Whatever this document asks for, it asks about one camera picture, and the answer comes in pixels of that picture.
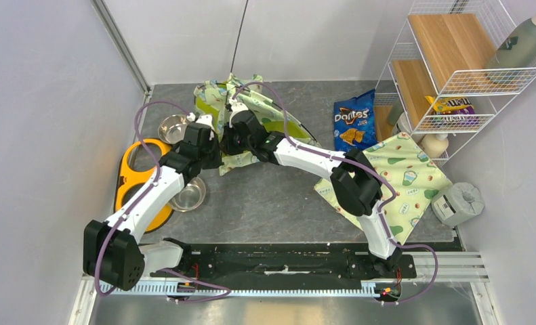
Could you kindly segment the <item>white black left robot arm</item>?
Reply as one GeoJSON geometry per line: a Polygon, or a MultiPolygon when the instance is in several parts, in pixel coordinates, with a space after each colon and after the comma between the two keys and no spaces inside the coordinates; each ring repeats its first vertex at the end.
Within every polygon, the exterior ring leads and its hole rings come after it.
{"type": "Polygon", "coordinates": [[[218,137],[211,123],[200,118],[188,123],[184,138],[161,157],[156,169],[134,196],[105,221],[90,221],[83,233],[83,271],[94,277],[100,295],[112,289],[132,289],[151,273],[169,269],[182,277],[192,270],[193,259],[181,244],[163,240],[140,245],[152,220],[203,169],[221,163],[218,137]]]}

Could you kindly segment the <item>green avocado-print pet tent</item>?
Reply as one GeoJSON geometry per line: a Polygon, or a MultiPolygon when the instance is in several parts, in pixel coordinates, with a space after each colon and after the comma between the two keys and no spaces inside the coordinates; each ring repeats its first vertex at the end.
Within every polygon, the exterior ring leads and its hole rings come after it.
{"type": "MultiPolygon", "coordinates": [[[[225,124],[229,122],[232,114],[226,105],[236,90],[250,82],[263,82],[260,75],[253,75],[251,80],[240,79],[230,74],[226,81],[205,81],[194,89],[194,110],[197,114],[211,114],[213,116],[213,128],[219,140],[222,140],[225,124]]],[[[276,116],[276,110],[270,105],[275,102],[272,98],[262,94],[263,86],[251,85],[245,87],[238,95],[237,100],[244,103],[266,128],[270,118],[276,116]]],[[[222,153],[223,165],[218,168],[219,176],[223,176],[231,170],[258,163],[259,160],[251,152],[243,152],[230,156],[222,153]]]]}

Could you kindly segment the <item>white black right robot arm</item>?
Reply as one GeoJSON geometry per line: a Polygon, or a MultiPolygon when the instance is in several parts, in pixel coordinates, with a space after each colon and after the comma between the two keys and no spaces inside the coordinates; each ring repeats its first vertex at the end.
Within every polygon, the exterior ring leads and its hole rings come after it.
{"type": "Polygon", "coordinates": [[[228,111],[221,143],[225,153],[249,151],[264,163],[301,169],[330,182],[341,210],[355,216],[361,224],[369,252],[374,255],[373,271],[388,277],[398,269],[400,244],[384,217],[382,186],[388,182],[375,172],[362,151],[324,150],[285,133],[267,131],[242,103],[229,106],[228,111]]]}

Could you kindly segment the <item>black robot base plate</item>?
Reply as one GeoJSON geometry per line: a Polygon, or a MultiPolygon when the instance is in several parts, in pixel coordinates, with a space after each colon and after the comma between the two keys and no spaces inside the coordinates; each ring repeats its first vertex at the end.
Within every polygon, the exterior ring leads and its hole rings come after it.
{"type": "Polygon", "coordinates": [[[391,270],[380,265],[365,243],[288,243],[288,244],[189,244],[174,271],[211,283],[228,274],[292,272],[322,274],[332,269],[346,274],[345,267],[355,262],[356,275],[364,279],[389,278],[403,268],[400,256],[391,270]]]}

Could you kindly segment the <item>long black tent pole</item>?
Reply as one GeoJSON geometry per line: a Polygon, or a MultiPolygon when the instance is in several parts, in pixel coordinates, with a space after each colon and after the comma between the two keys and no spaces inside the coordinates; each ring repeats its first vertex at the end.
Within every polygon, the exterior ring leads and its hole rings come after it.
{"type": "Polygon", "coordinates": [[[239,24],[239,28],[238,28],[238,33],[237,33],[237,36],[236,36],[236,42],[234,44],[234,50],[233,50],[233,53],[232,53],[232,60],[231,60],[231,63],[230,63],[230,70],[229,70],[230,74],[234,73],[234,67],[235,67],[235,64],[236,64],[236,57],[237,57],[237,53],[238,53],[238,50],[239,50],[239,43],[240,43],[241,35],[242,35],[242,32],[243,32],[243,25],[245,23],[245,17],[247,15],[247,9],[249,7],[249,2],[250,2],[250,0],[245,1],[243,12],[242,12],[242,15],[241,15],[241,20],[240,20],[240,24],[239,24]]]}

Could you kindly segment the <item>green avocado-print tent mat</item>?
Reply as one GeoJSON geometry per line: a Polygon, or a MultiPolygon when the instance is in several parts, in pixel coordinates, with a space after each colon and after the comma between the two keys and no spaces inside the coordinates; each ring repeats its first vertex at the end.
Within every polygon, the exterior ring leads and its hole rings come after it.
{"type": "Polygon", "coordinates": [[[364,154],[396,191],[397,198],[384,207],[384,213],[395,239],[404,244],[431,199],[451,181],[406,133],[393,135],[364,154]]]}

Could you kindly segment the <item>steel pet bowl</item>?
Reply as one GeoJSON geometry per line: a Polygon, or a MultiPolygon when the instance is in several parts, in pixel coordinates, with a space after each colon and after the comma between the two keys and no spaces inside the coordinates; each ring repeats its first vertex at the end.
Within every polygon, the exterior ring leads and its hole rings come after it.
{"type": "Polygon", "coordinates": [[[200,177],[195,177],[183,190],[169,200],[168,205],[175,211],[192,211],[203,203],[206,193],[205,182],[200,177]]]}
{"type": "Polygon", "coordinates": [[[174,145],[184,139],[188,124],[187,116],[175,114],[164,118],[158,127],[158,137],[162,142],[174,145]]]}

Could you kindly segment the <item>blue Doritos chip bag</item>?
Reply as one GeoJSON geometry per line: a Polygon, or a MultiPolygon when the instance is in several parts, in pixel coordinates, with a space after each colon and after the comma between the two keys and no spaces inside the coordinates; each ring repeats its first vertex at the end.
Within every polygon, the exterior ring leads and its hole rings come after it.
{"type": "Polygon", "coordinates": [[[365,150],[378,143],[373,109],[375,89],[333,105],[335,151],[365,150]]]}

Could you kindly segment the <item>orange double bowl holder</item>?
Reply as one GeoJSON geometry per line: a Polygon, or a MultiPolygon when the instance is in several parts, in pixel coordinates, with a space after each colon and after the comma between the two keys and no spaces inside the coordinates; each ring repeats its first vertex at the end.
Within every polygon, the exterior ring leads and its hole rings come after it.
{"type": "MultiPolygon", "coordinates": [[[[114,199],[114,208],[113,211],[116,212],[127,202],[125,199],[126,195],[132,194],[134,189],[139,190],[146,180],[152,175],[155,171],[155,167],[147,169],[145,171],[138,171],[133,168],[131,162],[129,162],[132,154],[136,153],[137,150],[141,147],[140,141],[132,144],[125,151],[119,163],[118,171],[118,180],[115,189],[115,199],[114,199]]],[[[173,208],[167,202],[164,207],[157,213],[157,215],[152,219],[148,227],[146,228],[146,233],[151,233],[159,228],[161,228],[173,215],[173,208]]]]}

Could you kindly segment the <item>green bottle with beige cap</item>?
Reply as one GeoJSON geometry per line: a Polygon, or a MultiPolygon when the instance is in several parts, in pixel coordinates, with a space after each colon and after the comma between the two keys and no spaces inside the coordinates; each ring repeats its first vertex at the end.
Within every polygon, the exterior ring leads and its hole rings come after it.
{"type": "Polygon", "coordinates": [[[486,69],[524,68],[536,58],[536,14],[519,24],[497,48],[486,69]]]}

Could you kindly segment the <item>yellow M&M's candy bag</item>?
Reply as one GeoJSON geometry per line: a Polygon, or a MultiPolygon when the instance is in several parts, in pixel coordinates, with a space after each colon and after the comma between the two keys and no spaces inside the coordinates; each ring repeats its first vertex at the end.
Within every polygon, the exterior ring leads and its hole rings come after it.
{"type": "Polygon", "coordinates": [[[474,108],[467,97],[443,97],[436,100],[435,97],[424,97],[432,106],[434,114],[474,114],[474,108]]]}

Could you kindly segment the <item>white jar under shelf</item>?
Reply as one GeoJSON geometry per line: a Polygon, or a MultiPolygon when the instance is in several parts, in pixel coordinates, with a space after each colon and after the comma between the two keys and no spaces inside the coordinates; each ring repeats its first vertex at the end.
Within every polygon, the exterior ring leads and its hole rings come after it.
{"type": "Polygon", "coordinates": [[[399,116],[392,128],[392,135],[397,135],[402,132],[406,133],[407,135],[411,135],[413,132],[405,112],[399,116]]]}

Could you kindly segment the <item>beige lotion bottle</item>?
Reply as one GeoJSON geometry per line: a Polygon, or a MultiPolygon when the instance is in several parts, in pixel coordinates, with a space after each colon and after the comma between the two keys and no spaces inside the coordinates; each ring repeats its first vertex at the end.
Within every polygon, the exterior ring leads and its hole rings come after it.
{"type": "Polygon", "coordinates": [[[439,158],[449,146],[448,135],[448,133],[426,134],[419,146],[430,158],[439,158]]]}

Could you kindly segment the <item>steel pet bowl near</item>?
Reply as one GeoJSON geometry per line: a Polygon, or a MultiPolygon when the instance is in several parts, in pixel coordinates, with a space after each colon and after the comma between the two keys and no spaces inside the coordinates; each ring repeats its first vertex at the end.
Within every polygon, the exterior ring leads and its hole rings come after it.
{"type": "Polygon", "coordinates": [[[168,205],[175,211],[192,211],[203,203],[206,193],[205,182],[200,177],[195,177],[183,190],[169,200],[168,205]]]}

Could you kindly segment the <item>steel pet bowl far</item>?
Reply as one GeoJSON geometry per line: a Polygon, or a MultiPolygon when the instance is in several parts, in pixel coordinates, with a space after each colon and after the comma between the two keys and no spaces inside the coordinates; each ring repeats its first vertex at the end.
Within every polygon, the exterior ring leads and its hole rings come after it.
{"type": "Polygon", "coordinates": [[[164,118],[158,127],[158,137],[162,142],[174,145],[184,139],[188,124],[187,116],[175,114],[164,118]]]}

